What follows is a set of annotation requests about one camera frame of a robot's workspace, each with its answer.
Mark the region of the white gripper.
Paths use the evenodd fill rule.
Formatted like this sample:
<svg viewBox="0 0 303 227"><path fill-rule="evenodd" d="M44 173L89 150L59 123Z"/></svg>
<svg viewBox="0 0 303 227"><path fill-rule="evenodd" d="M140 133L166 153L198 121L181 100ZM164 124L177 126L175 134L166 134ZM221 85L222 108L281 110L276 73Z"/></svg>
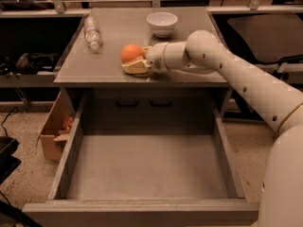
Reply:
<svg viewBox="0 0 303 227"><path fill-rule="evenodd" d="M143 57L138 57L132 61L122 63L122 69L129 75L144 75L151 69L154 73L163 74L168 71L164 60L164 52L167 43L155 44L153 46L141 47Z"/></svg>

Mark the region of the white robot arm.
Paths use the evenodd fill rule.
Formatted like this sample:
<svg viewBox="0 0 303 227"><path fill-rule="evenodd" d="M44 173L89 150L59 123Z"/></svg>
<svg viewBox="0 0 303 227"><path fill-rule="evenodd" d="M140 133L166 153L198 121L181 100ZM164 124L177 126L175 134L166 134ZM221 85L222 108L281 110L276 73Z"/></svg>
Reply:
<svg viewBox="0 0 303 227"><path fill-rule="evenodd" d="M230 52L212 33L198 30L179 43L141 47L121 57L130 75L195 72L207 67L278 134L267 161L258 227L303 227L303 93Z"/></svg>

